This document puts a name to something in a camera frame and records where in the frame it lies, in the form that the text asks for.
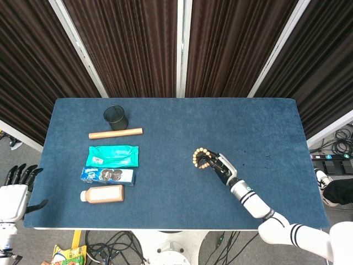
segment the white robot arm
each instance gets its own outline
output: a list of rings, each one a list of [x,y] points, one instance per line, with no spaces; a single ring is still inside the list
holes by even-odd
[[[224,155],[205,149],[200,152],[200,149],[195,152],[195,166],[198,168],[211,166],[221,181],[230,186],[231,192],[247,211],[254,218],[263,219],[264,222],[258,229],[260,237],[266,243],[293,245],[328,259],[335,265],[348,264],[348,260],[353,261],[351,250],[342,251],[349,247],[348,240],[353,237],[353,222],[333,226],[330,235],[301,224],[290,224],[284,216],[270,208],[245,181],[237,178],[237,170]]]
[[[26,164],[14,166],[6,176],[4,186],[0,187],[0,265],[13,265],[19,263],[21,256],[12,252],[13,241],[17,234],[16,222],[21,220],[26,213],[43,208],[48,200],[43,200],[39,205],[27,206],[34,178],[43,169],[37,165],[28,167],[21,175]]]

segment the brown curtain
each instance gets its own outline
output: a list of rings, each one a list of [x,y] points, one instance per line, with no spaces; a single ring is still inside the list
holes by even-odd
[[[64,0],[110,97],[174,97],[175,0]]]
[[[187,97],[246,97],[297,1],[193,0]]]
[[[0,119],[43,144],[57,98],[100,97],[48,1],[0,1]]]
[[[353,1],[312,0],[256,97],[297,101],[307,137],[353,109]]]

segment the bottle cap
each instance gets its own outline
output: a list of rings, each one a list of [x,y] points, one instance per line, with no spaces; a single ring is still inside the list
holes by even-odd
[[[82,202],[86,202],[86,191],[85,190],[81,192],[80,198],[81,198]]]

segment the wooden rolling pin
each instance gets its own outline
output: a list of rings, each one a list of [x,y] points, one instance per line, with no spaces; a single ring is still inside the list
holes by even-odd
[[[102,131],[102,132],[92,132],[88,134],[90,139],[100,139],[100,138],[110,138],[110,137],[119,137],[119,136],[129,136],[143,134],[142,128],[128,129],[121,131]]]

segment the blue table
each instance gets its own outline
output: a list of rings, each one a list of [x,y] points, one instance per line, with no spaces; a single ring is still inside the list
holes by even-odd
[[[104,110],[121,105],[129,128],[143,135],[90,140],[110,130]],[[80,192],[99,184],[80,175],[89,146],[137,145],[136,184],[122,203],[89,204]],[[192,154],[206,147],[224,154],[273,209],[300,223],[328,225],[295,101],[282,98],[65,98],[50,121],[24,225],[82,229],[257,229],[215,172],[196,169]]]

